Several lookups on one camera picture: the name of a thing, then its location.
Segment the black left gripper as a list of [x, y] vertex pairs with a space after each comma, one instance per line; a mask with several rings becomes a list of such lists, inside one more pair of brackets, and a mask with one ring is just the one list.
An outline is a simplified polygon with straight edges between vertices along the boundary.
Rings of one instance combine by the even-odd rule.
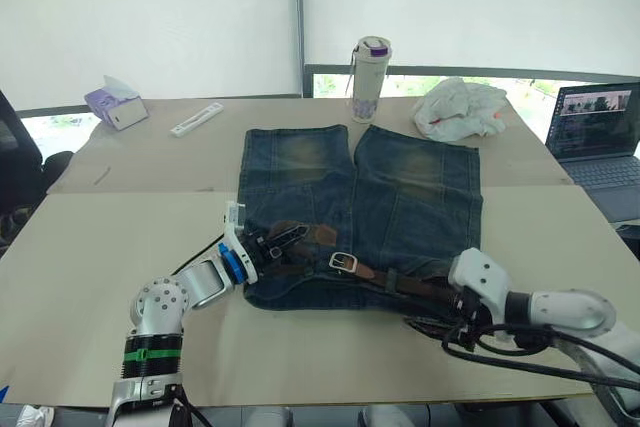
[[307, 270], [308, 250], [293, 246], [279, 257], [279, 248], [287, 248], [304, 240], [310, 225], [279, 222], [265, 230], [244, 233], [240, 242], [259, 277], [300, 276]]

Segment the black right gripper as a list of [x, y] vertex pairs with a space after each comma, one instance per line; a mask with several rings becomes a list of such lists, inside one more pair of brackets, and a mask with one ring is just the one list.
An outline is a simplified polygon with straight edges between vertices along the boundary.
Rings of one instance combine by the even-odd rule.
[[481, 302], [480, 295], [469, 287], [456, 295], [454, 311], [458, 317], [446, 334], [447, 341], [463, 348], [474, 348], [479, 331], [493, 324], [492, 314]]

